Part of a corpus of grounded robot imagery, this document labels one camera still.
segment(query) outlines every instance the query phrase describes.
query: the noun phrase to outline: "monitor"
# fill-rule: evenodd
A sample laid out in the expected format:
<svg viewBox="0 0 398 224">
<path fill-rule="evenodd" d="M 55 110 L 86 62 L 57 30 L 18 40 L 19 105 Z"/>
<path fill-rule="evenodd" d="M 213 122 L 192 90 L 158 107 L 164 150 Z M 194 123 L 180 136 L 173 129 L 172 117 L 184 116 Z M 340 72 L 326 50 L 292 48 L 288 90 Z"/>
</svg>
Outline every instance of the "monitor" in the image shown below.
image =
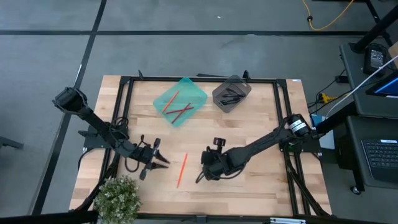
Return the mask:
<svg viewBox="0 0 398 224">
<path fill-rule="evenodd" d="M 369 95 L 398 98 L 398 72 L 394 72 L 366 91 Z"/>
</svg>

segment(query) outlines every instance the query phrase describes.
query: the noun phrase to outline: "teal plastic bowl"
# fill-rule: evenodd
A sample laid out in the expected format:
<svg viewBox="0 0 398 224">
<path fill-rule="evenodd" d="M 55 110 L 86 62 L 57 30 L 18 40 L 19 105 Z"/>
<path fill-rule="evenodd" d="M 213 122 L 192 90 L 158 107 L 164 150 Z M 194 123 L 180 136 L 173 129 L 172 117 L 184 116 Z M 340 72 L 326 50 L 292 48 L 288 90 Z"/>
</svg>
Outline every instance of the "teal plastic bowl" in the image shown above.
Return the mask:
<svg viewBox="0 0 398 224">
<path fill-rule="evenodd" d="M 163 113 L 164 107 L 178 91 L 177 96 L 174 98 L 173 102 Z M 194 84 L 191 79 L 184 77 L 175 86 L 167 90 L 160 97 L 156 98 L 154 101 L 154 106 L 156 110 L 163 115 L 163 117 L 174 127 L 179 127 L 184 121 L 190 118 L 197 110 L 199 110 L 207 100 L 207 94 L 201 90 L 196 84 Z M 182 110 L 189 104 L 189 107 L 193 109 L 184 111 L 175 121 L 172 121 L 178 116 L 179 112 L 166 114 L 169 111 Z"/>
</svg>

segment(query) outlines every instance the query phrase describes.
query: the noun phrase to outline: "white cable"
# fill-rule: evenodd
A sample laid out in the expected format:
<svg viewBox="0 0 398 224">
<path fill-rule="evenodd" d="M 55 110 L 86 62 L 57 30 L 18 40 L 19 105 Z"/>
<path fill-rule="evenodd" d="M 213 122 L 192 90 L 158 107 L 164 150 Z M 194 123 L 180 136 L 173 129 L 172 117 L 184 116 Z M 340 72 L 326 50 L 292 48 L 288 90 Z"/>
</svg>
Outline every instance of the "white cable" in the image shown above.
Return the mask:
<svg viewBox="0 0 398 224">
<path fill-rule="evenodd" d="M 361 85 L 363 85 L 363 83 L 366 83 L 370 78 L 372 78 L 372 76 L 374 76 L 375 74 L 377 74 L 378 72 L 380 72 L 380 70 L 382 70 L 384 67 L 386 67 L 387 65 L 389 65 L 391 62 L 393 62 L 396 58 L 398 58 L 398 55 L 395 56 L 393 59 L 391 59 L 390 61 L 388 61 L 387 63 L 385 63 L 383 66 L 381 66 L 379 69 L 377 69 L 372 75 L 370 75 L 369 77 L 367 77 L 367 79 L 365 79 L 361 84 L 359 84 L 353 91 L 351 91 L 350 93 L 348 93 L 343 99 L 341 99 L 339 102 L 337 102 L 334 106 L 332 106 L 332 108 L 330 108 L 330 110 L 328 111 L 328 113 L 326 114 L 326 117 L 329 116 L 329 113 L 335 109 L 335 107 L 337 105 L 339 105 L 341 102 L 343 102 L 345 99 L 347 99 L 349 96 L 351 96 L 358 88 L 361 87 Z"/>
</svg>

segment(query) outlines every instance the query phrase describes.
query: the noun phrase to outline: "caster wheel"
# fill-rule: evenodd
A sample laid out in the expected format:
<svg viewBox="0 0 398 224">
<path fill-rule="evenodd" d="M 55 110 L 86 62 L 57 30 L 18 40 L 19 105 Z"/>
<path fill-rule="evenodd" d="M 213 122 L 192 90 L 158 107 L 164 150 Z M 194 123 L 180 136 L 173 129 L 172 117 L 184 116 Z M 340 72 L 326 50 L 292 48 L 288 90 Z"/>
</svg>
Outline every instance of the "caster wheel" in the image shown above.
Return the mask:
<svg viewBox="0 0 398 224">
<path fill-rule="evenodd" d="M 354 186 L 354 187 L 350 187 L 349 189 L 351 189 L 352 193 L 354 193 L 355 195 L 360 195 L 361 192 Z"/>
</svg>

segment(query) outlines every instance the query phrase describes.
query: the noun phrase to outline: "yellow cable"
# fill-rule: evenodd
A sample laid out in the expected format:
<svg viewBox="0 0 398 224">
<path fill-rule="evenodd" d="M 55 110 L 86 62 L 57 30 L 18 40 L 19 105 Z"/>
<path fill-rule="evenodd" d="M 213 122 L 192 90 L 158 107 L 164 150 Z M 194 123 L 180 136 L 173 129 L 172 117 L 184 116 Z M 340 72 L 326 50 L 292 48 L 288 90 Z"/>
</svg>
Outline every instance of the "yellow cable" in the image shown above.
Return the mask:
<svg viewBox="0 0 398 224">
<path fill-rule="evenodd" d="M 307 3 L 305 3 L 305 0 L 302 0 L 302 1 L 303 1 L 303 3 L 304 3 L 304 6 L 307 8 L 308 16 L 311 16 L 310 8 L 308 7 Z M 335 22 L 338 20 L 338 18 L 340 18 L 340 17 L 347 11 L 347 9 L 352 5 L 352 3 L 354 3 L 354 1 L 355 1 L 355 0 L 351 0 L 351 2 L 349 2 L 349 4 L 347 5 L 347 7 L 343 10 L 343 12 L 341 12 L 341 13 L 336 17 L 336 19 L 333 19 L 333 21 L 331 21 L 328 25 L 326 25 L 326 26 L 324 26 L 324 27 L 322 27 L 322 28 L 319 28 L 319 29 L 314 28 L 314 27 L 312 26 L 312 20 L 310 19 L 310 20 L 308 21 L 308 23 L 310 24 L 311 29 L 313 29 L 313 30 L 315 30 L 315 31 L 320 31 L 320 30 L 323 30 L 323 29 L 329 27 L 330 25 L 332 25 L 333 23 L 335 23 Z"/>
</svg>

